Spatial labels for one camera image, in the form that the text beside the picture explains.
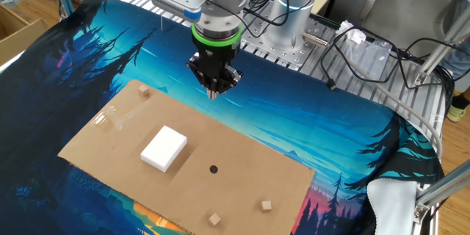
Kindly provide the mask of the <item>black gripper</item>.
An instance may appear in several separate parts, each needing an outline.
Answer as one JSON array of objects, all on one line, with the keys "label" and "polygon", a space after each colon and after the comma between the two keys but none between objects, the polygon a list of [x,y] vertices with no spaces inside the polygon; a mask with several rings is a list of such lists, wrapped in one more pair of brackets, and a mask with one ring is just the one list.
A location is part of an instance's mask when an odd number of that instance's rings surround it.
[{"label": "black gripper", "polygon": [[231,60],[239,51],[239,41],[226,46],[210,46],[199,40],[193,43],[198,53],[191,56],[186,66],[206,88],[207,96],[214,99],[235,88],[243,76],[243,72],[231,66]]}]

